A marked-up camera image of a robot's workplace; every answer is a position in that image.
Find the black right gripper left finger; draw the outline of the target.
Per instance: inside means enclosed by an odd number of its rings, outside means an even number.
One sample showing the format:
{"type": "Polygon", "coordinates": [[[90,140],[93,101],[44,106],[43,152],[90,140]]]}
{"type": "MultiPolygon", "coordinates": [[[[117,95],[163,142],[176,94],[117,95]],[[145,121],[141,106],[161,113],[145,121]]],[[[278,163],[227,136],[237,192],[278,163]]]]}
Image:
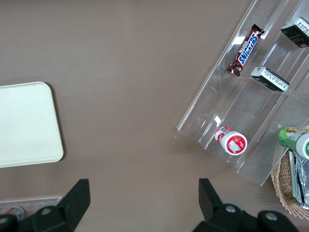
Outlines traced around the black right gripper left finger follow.
{"type": "Polygon", "coordinates": [[[2,232],[73,232],[90,205],[88,179],[80,179],[60,198],[2,202],[2,232]]]}

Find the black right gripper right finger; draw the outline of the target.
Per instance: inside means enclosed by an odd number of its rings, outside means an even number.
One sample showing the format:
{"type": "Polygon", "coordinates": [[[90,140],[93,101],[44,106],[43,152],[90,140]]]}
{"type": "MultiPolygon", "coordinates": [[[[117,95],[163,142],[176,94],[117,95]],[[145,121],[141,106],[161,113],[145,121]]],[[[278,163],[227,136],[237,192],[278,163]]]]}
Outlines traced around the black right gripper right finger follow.
{"type": "Polygon", "coordinates": [[[297,227],[282,213],[261,211],[249,215],[234,204],[223,203],[210,180],[199,179],[198,199],[204,220],[195,232],[297,232],[297,227]]]}

